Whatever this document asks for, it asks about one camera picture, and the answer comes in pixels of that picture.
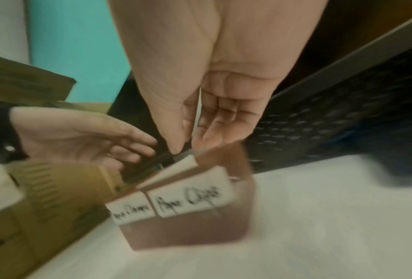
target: desk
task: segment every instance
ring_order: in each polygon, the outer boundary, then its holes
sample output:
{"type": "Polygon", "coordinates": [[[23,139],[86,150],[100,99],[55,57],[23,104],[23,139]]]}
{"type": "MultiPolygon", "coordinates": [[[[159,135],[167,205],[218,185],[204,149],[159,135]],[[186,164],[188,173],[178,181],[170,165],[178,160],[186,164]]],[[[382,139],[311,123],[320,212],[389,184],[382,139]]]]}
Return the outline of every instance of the desk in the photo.
{"type": "Polygon", "coordinates": [[[107,220],[29,279],[412,279],[412,188],[365,156],[256,175],[248,236],[133,252],[107,220]]]}

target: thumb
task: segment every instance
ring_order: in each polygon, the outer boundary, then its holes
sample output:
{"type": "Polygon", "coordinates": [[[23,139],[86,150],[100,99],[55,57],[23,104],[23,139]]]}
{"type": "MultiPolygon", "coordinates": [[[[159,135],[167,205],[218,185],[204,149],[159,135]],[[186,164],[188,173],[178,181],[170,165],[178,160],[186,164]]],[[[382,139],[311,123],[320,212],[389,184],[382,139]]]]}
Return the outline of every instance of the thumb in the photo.
{"type": "Polygon", "coordinates": [[[172,154],[180,153],[185,143],[182,105],[179,109],[167,109],[154,104],[148,104],[148,107],[157,129],[166,140],[169,151],[172,154]]]}

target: black sleeve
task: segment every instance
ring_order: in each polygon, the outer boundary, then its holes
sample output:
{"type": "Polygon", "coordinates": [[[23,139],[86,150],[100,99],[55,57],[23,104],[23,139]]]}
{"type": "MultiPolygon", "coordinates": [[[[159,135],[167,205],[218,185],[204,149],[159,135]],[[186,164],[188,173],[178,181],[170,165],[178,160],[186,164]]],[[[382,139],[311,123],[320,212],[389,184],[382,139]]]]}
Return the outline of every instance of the black sleeve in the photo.
{"type": "Polygon", "coordinates": [[[14,105],[0,102],[0,164],[28,158],[23,152],[19,136],[10,122],[12,107],[14,105]]]}

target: hand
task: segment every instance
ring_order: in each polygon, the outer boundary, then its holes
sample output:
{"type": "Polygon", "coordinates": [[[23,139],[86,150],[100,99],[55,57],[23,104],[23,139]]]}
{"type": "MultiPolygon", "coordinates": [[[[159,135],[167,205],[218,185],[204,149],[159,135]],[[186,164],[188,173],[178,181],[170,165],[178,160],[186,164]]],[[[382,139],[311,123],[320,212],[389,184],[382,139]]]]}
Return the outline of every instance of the hand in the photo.
{"type": "Polygon", "coordinates": [[[110,0],[132,72],[172,153],[250,135],[326,0],[110,0]]]}
{"type": "Polygon", "coordinates": [[[120,170],[123,160],[140,161],[137,151],[153,156],[157,140],[136,127],[92,112],[16,107],[10,121],[24,152],[32,159],[75,162],[120,170]]]}

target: white label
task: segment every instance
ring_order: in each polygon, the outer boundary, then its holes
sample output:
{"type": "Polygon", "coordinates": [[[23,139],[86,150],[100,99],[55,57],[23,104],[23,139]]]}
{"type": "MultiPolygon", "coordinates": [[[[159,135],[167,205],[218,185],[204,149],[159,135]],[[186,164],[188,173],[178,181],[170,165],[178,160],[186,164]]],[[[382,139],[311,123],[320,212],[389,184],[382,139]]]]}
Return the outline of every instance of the white label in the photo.
{"type": "Polygon", "coordinates": [[[156,183],[158,181],[162,181],[163,179],[169,178],[176,174],[179,174],[183,171],[187,171],[189,169],[197,167],[197,161],[195,160],[194,156],[189,155],[186,158],[178,161],[177,163],[165,168],[164,170],[160,171],[150,179],[144,181],[143,183],[137,185],[137,188],[143,188],[150,184],[156,183]]]}
{"type": "Polygon", "coordinates": [[[222,207],[235,199],[227,171],[220,166],[151,190],[148,196],[157,214],[164,218],[222,207]]]}
{"type": "Polygon", "coordinates": [[[142,192],[130,194],[107,203],[105,206],[111,212],[111,217],[117,225],[155,217],[151,204],[142,192]]]}

